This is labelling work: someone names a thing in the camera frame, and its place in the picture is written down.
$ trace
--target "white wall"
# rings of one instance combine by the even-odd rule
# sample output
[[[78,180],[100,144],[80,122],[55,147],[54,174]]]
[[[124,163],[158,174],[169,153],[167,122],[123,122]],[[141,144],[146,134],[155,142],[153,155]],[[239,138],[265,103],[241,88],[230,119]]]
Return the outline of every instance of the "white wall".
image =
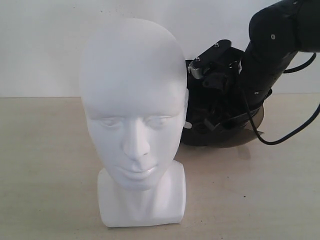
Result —
[[[0,97],[77,97],[78,62],[90,34],[114,17],[155,21],[193,59],[220,39],[244,50],[252,15],[277,0],[1,0]],[[299,54],[297,66],[311,54]],[[275,93],[320,92],[320,59],[283,75]]]

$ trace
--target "white mannequin head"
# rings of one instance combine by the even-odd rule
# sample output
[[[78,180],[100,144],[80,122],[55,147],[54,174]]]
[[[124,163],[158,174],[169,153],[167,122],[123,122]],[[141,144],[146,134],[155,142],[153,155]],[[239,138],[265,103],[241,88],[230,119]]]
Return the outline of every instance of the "white mannequin head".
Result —
[[[155,187],[171,165],[185,124],[185,57],[173,35],[142,19],[117,19],[89,40],[80,92],[89,134],[121,187]]]

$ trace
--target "black cable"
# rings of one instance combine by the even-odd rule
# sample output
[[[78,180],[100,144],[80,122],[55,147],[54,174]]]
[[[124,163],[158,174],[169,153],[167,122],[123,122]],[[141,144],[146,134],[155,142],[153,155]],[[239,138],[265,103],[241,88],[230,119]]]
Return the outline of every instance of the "black cable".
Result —
[[[306,63],[304,63],[301,66],[298,66],[298,67],[295,67],[295,68],[292,68],[292,69],[288,69],[284,73],[295,73],[295,72],[298,72],[298,71],[300,71],[302,69],[305,69],[306,67],[308,67],[315,60],[316,56],[317,56],[317,54],[314,53],[312,55],[312,57]],[[257,130],[257,127],[256,127],[256,125],[254,123],[254,120],[253,120],[253,118],[252,118],[252,116],[250,114],[250,108],[249,108],[249,104],[247,102],[245,91],[240,86],[239,86],[239,89],[241,91],[242,100],[243,100],[243,103],[244,103],[244,106],[245,106],[246,113],[247,113],[247,115],[249,117],[249,121],[251,123],[251,126],[253,128],[253,131],[254,131],[255,135],[257,136],[257,138],[263,144],[266,144],[266,145],[269,145],[269,146],[274,146],[274,145],[281,144],[284,141],[288,140],[289,138],[292,138],[294,135],[298,134],[303,129],[305,129],[307,126],[309,126],[318,117],[318,115],[320,114],[320,103],[319,103],[319,106],[317,107],[317,109],[315,110],[313,115],[304,124],[302,124],[300,127],[298,127],[296,130],[292,131],[291,133],[289,133],[288,135],[284,136],[283,138],[281,138],[281,139],[279,139],[277,141],[266,141],[260,136],[260,134],[259,134],[259,132]]]
[[[291,68],[291,69],[287,69],[283,73],[284,74],[292,74],[292,73],[301,71],[302,69],[305,69],[310,64],[312,64],[313,61],[316,59],[316,57],[317,57],[317,53],[314,52],[313,55],[311,56],[311,58],[307,62],[305,62],[304,64],[302,64],[300,66],[297,66],[297,67],[294,67],[294,68]]]

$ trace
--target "beige table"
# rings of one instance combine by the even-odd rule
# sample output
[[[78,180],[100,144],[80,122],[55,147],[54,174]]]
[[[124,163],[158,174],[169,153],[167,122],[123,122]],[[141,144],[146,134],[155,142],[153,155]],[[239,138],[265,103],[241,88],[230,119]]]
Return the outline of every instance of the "beige table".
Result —
[[[320,94],[273,95],[260,127],[277,140]],[[277,146],[181,146],[187,206],[181,224],[105,227],[102,165],[79,98],[0,99],[0,240],[318,240],[320,118]]]

